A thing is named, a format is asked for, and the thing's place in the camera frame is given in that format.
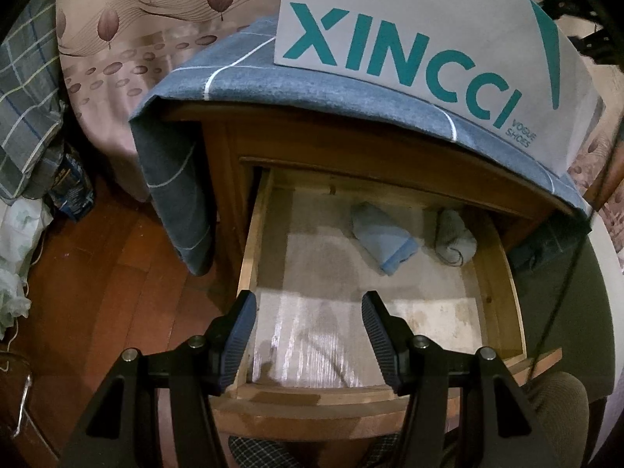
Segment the wooden drawer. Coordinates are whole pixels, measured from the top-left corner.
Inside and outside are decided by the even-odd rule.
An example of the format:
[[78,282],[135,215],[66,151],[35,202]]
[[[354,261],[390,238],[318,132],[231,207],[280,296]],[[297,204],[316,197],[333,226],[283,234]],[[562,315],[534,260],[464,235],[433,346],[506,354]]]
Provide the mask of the wooden drawer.
[[[386,275],[352,234],[368,202],[418,242]],[[399,431],[407,401],[384,383],[361,301],[380,294],[391,314],[444,349],[492,347],[524,383],[563,356],[528,356],[523,316],[500,238],[482,210],[460,206],[476,255],[453,267],[435,253],[438,195],[347,177],[274,169],[263,174],[239,285],[257,319],[233,384],[211,406],[222,432],[283,441],[341,441]]]

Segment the checked slipper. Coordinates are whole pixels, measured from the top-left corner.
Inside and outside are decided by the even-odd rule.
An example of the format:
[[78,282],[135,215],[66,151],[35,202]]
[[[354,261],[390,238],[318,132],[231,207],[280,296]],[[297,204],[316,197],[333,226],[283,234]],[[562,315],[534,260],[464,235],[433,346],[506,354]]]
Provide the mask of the checked slipper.
[[242,468],[296,468],[307,464],[295,451],[280,441],[230,436],[229,451]]

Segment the grey sock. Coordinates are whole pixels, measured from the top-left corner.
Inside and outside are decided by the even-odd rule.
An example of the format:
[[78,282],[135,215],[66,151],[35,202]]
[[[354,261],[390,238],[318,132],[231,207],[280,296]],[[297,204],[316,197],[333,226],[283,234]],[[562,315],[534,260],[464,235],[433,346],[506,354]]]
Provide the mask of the grey sock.
[[458,211],[441,209],[438,212],[435,252],[443,263],[453,267],[461,267],[475,256],[477,240]]

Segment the light blue folded cloth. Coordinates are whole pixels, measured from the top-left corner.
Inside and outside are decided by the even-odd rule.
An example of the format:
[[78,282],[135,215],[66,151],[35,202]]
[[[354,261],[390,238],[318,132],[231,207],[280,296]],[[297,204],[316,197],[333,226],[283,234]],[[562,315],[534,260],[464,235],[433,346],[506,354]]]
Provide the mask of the light blue folded cloth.
[[394,275],[401,264],[420,249],[411,233],[376,205],[368,202],[355,204],[350,216],[354,238],[386,276]]

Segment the white floral plastic bag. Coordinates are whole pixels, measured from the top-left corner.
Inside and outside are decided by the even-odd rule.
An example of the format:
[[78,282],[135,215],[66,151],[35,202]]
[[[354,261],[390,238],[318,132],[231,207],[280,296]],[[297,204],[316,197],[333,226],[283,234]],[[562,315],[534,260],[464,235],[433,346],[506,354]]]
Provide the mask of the white floral plastic bag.
[[24,292],[33,253],[53,218],[42,199],[1,202],[1,337],[18,317],[28,317],[31,301]]

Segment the dark blue package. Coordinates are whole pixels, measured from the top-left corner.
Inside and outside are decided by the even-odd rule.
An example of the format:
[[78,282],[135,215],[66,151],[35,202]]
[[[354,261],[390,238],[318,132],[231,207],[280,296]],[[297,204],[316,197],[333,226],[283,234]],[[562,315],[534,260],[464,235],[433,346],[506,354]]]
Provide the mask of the dark blue package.
[[74,148],[62,152],[44,200],[54,216],[64,216],[74,222],[83,220],[93,209],[95,191]]

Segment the wooden nightstand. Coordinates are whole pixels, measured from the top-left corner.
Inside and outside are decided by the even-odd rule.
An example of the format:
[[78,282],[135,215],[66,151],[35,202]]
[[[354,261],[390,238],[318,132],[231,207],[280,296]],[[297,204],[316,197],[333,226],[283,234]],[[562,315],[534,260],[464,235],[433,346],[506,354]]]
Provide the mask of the wooden nightstand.
[[498,213],[506,249],[523,241],[550,214],[572,216],[564,202],[496,165],[440,138],[385,122],[279,106],[176,104],[168,122],[199,130],[207,156],[201,179],[211,186],[207,217],[222,234],[226,287],[242,266],[261,168],[294,169],[367,180],[441,195]]

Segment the green plaid cloth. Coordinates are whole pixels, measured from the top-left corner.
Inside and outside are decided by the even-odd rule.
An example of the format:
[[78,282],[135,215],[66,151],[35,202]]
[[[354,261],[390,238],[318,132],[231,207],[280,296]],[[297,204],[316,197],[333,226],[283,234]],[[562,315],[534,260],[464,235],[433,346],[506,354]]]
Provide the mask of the green plaid cloth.
[[1,198],[28,187],[62,125],[56,0],[30,0],[1,43]]

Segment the blue grid tablecloth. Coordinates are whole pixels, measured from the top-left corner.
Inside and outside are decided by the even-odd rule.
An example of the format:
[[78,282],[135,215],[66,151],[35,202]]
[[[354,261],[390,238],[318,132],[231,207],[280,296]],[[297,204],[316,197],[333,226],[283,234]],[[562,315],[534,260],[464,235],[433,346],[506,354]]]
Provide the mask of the blue grid tablecloth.
[[198,53],[158,83],[129,124],[138,161],[156,212],[191,273],[209,271],[215,253],[217,204],[209,183],[208,151],[199,129],[166,122],[166,104],[231,103],[297,108],[340,115],[349,122],[383,122],[414,135],[490,158],[515,179],[524,179],[575,209],[587,203],[568,174],[556,175],[501,138],[428,101],[360,80],[277,66],[273,39],[277,19],[261,18],[249,28]]

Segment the white XINCCI shoe box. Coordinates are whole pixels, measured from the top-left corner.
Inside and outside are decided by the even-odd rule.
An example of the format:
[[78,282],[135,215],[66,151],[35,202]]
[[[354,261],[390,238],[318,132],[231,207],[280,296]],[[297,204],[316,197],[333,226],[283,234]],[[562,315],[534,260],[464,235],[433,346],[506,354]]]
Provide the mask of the white XINCCI shoe box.
[[281,0],[274,58],[429,101],[558,174],[602,110],[580,54],[533,0]]

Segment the pink leaf bedsheet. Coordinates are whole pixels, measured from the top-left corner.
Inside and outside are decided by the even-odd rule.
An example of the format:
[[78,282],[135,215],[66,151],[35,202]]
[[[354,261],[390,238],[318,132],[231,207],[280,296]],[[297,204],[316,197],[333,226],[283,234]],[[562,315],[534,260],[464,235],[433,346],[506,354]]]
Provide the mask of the pink leaf bedsheet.
[[135,107],[170,71],[276,13],[279,1],[56,0],[60,63],[72,109],[131,197],[149,197],[128,124]]

